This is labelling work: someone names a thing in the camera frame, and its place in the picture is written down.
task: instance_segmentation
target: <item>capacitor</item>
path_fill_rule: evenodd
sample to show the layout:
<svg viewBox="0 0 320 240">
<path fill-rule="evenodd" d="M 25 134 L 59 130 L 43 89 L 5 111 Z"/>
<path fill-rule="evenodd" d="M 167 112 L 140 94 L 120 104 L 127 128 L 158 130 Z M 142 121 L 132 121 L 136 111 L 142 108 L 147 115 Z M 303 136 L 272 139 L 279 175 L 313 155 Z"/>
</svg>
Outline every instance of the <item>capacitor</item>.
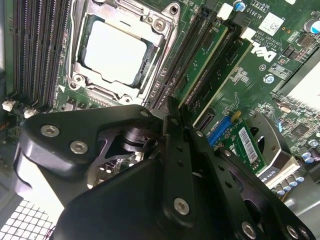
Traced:
<svg viewBox="0 0 320 240">
<path fill-rule="evenodd" d="M 291 190 L 291 187 L 290 187 L 290 185 L 289 185 L 289 183 L 288 183 L 287 180 L 282 181 L 282 182 L 280 183 L 280 185 L 281 185 L 281 187 L 283 188 L 283 190 L 284 190 L 285 192 L 289 192 L 289 191 Z"/>
<path fill-rule="evenodd" d="M 310 147 L 309 152 L 315 161 L 320 161 L 320 152 L 315 147 Z"/>
<path fill-rule="evenodd" d="M 312 139 L 312 140 L 310 140 L 310 141 L 308 142 L 308 144 L 309 144 L 310 147 L 315 148 L 316 146 L 319 145 L 319 142 L 318 142 L 318 140 L 316 140 L 316 139 Z"/>
<path fill-rule="evenodd" d="M 280 195 L 280 196 L 283 196 L 285 195 L 285 190 L 282 188 L 281 185 L 277 185 L 275 186 L 274 190 L 276 191 L 276 194 Z"/>
<path fill-rule="evenodd" d="M 312 164 L 315 161 L 315 159 L 312 156 L 303 158 L 303 160 L 306 164 Z"/>
<path fill-rule="evenodd" d="M 287 177 L 286 180 L 289 183 L 290 187 L 296 187 L 298 185 L 298 183 L 295 180 L 294 176 L 289 176 L 289 177 Z"/>
<path fill-rule="evenodd" d="M 304 24 L 304 30 L 312 34 L 320 33 L 320 20 L 317 18 L 311 18 Z"/>
<path fill-rule="evenodd" d="M 292 175 L 298 183 L 302 183 L 305 180 L 305 178 L 302 176 L 301 172 L 299 171 L 294 172 Z"/>
<path fill-rule="evenodd" d="M 308 149 L 306 147 L 300 147 L 298 150 L 299 154 L 301 155 L 301 157 L 303 157 L 303 159 L 307 159 L 311 157 L 311 153 L 308 151 Z"/>
<path fill-rule="evenodd" d="M 242 0 L 236 0 L 233 3 L 233 8 L 236 12 L 243 12 L 246 9 L 246 5 Z"/>
</svg>

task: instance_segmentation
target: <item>mounting hole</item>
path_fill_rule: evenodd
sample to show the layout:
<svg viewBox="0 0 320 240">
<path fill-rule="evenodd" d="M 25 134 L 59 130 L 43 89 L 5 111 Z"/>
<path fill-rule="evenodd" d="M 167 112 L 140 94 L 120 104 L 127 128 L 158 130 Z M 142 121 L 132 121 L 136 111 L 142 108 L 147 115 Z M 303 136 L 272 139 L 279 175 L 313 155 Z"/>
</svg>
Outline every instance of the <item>mounting hole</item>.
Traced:
<svg viewBox="0 0 320 240">
<path fill-rule="evenodd" d="M 178 164 L 178 166 L 181 168 L 183 168 L 185 166 L 181 160 L 177 161 L 176 164 Z"/>
<path fill-rule="evenodd" d="M 172 15 L 176 15 L 177 12 L 178 12 L 178 8 L 177 8 L 176 6 L 172 6 L 172 7 L 170 8 L 170 13 L 171 13 Z"/>
<path fill-rule="evenodd" d="M 176 149 L 177 149 L 180 153 L 183 152 L 183 149 L 182 149 L 182 147 L 180 147 L 180 146 L 177 146 Z"/>
<path fill-rule="evenodd" d="M 231 185 L 231 183 L 230 183 L 230 182 L 225 181 L 224 183 L 225 183 L 225 185 L 226 185 L 228 188 L 232 189 L 232 185 Z"/>
<path fill-rule="evenodd" d="M 72 83 L 70 84 L 70 87 L 71 87 L 72 89 L 75 89 L 75 88 L 77 87 L 77 85 L 72 82 Z"/>
<path fill-rule="evenodd" d="M 225 170 L 225 168 L 224 168 L 223 166 L 220 166 L 220 165 L 218 165 L 218 168 L 219 168 L 221 171 L 224 171 L 224 170 Z"/>
</svg>

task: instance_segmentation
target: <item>screw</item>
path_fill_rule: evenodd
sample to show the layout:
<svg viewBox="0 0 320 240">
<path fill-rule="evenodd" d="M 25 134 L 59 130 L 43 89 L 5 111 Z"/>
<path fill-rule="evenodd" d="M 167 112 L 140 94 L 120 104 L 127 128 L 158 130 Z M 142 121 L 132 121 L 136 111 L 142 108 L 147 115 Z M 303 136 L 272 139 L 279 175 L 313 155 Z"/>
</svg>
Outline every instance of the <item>screw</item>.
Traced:
<svg viewBox="0 0 320 240">
<path fill-rule="evenodd" d="M 228 150 L 224 150 L 224 154 L 227 156 L 227 157 L 231 157 L 231 153 L 228 151 Z"/>
<path fill-rule="evenodd" d="M 85 154 L 88 152 L 88 146 L 82 141 L 73 141 L 70 144 L 70 150 L 75 154 Z"/>
<path fill-rule="evenodd" d="M 49 138 L 54 138 L 60 134 L 59 128 L 53 125 L 44 125 L 43 127 L 41 127 L 40 131 L 42 135 Z"/>
<path fill-rule="evenodd" d="M 266 84 L 272 84 L 275 81 L 275 76 L 273 74 L 267 74 L 263 77 L 263 82 Z"/>
<path fill-rule="evenodd" d="M 251 226 L 250 223 L 248 223 L 247 221 L 244 221 L 241 224 L 241 227 L 245 235 L 247 235 L 252 240 L 256 239 L 256 236 L 257 236 L 256 231 L 254 230 L 254 228 Z"/>
<path fill-rule="evenodd" d="M 319 142 L 315 139 L 310 140 L 308 143 L 309 143 L 310 147 L 313 147 L 313 148 L 315 148 L 316 146 L 319 145 Z"/>
<path fill-rule="evenodd" d="M 174 205 L 174 209 L 181 215 L 187 215 L 190 212 L 188 203 L 180 197 L 177 197 L 173 201 L 173 205 Z"/>
<path fill-rule="evenodd" d="M 310 237 L 309 237 L 307 231 L 306 231 L 302 226 L 299 227 L 299 230 L 300 230 L 300 233 L 301 233 L 307 240 L 310 240 Z"/>
<path fill-rule="evenodd" d="M 155 30 L 162 32 L 166 28 L 166 23 L 162 19 L 158 18 L 154 21 L 153 27 Z"/>
<path fill-rule="evenodd" d="M 200 131 L 196 131 L 196 134 L 197 134 L 199 137 L 203 137 L 203 136 L 204 136 L 204 134 L 203 134 L 202 132 L 200 132 Z"/>
<path fill-rule="evenodd" d="M 291 237 L 293 237 L 294 239 L 299 238 L 298 233 L 296 232 L 296 230 L 292 226 L 290 226 L 290 225 L 286 226 L 286 230 L 291 235 Z"/>
<path fill-rule="evenodd" d="M 149 113 L 147 113 L 147 112 L 144 111 L 144 110 L 141 110 L 140 113 L 141 113 L 142 116 L 144 116 L 144 117 L 146 117 L 146 118 L 149 117 Z"/>
<path fill-rule="evenodd" d="M 79 75 L 79 74 L 76 74 L 76 75 L 73 76 L 73 80 L 76 81 L 76 82 L 82 82 L 82 81 L 84 81 L 85 79 L 84 79 L 83 76 L 81 76 L 81 75 Z"/>
<path fill-rule="evenodd" d="M 172 118 L 170 121 L 171 121 L 174 125 L 179 125 L 179 122 L 178 122 L 177 119 L 175 119 L 175 118 Z"/>
</svg>

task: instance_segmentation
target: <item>dimm slot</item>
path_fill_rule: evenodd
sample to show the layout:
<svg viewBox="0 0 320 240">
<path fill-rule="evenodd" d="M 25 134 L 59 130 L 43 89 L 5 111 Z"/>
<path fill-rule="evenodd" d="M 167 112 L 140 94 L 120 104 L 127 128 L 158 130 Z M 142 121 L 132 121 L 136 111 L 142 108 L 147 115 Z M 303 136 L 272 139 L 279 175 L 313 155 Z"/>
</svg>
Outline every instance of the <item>dimm slot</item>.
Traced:
<svg viewBox="0 0 320 240">
<path fill-rule="evenodd" d="M 49 75 L 49 81 L 47 82 L 46 86 L 46 94 L 45 94 L 45 101 L 44 103 L 48 106 L 51 106 L 53 103 L 54 98 L 54 92 L 56 87 L 56 82 L 58 80 L 58 71 L 59 71 L 59 64 L 60 64 L 60 57 L 62 52 L 62 41 L 63 36 L 66 31 L 66 22 L 68 19 L 68 12 L 70 7 L 70 1 L 64 0 L 61 5 L 61 16 L 59 19 L 59 25 L 57 27 L 57 31 L 53 32 L 56 33 L 56 35 L 53 35 L 54 43 L 53 45 L 53 63 L 52 63 L 52 69 L 51 69 L 51 75 Z"/>
</svg>

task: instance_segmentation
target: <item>silver capacitor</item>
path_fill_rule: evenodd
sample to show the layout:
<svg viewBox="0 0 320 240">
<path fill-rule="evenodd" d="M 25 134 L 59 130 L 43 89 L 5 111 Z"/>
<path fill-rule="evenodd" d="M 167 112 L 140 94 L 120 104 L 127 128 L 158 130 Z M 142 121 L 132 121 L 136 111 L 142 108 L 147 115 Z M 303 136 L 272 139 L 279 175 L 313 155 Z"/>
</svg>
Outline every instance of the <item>silver capacitor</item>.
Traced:
<svg viewBox="0 0 320 240">
<path fill-rule="evenodd" d="M 284 190 L 285 192 L 289 192 L 289 191 L 291 190 L 291 187 L 290 187 L 290 185 L 289 185 L 289 183 L 288 183 L 287 180 L 282 181 L 282 182 L 280 183 L 280 185 L 281 185 L 281 187 L 283 188 L 283 190 Z"/>
<path fill-rule="evenodd" d="M 309 152 L 315 161 L 320 161 L 320 152 L 315 147 L 310 147 Z"/>
<path fill-rule="evenodd" d="M 301 155 L 301 157 L 303 157 L 303 159 L 307 159 L 311 157 L 311 153 L 308 151 L 308 149 L 306 147 L 300 147 L 298 149 L 299 154 Z"/>
<path fill-rule="evenodd" d="M 302 183 L 305 180 L 304 176 L 302 176 L 301 172 L 299 171 L 294 172 L 292 175 L 297 183 Z"/>
<path fill-rule="evenodd" d="M 294 176 L 289 176 L 287 177 L 287 182 L 289 183 L 290 187 L 296 187 L 298 185 L 296 179 L 294 178 Z"/>
<path fill-rule="evenodd" d="M 279 196 L 283 196 L 286 193 L 280 184 L 275 186 L 274 190 L 276 191 L 276 194 L 278 194 Z"/>
</svg>

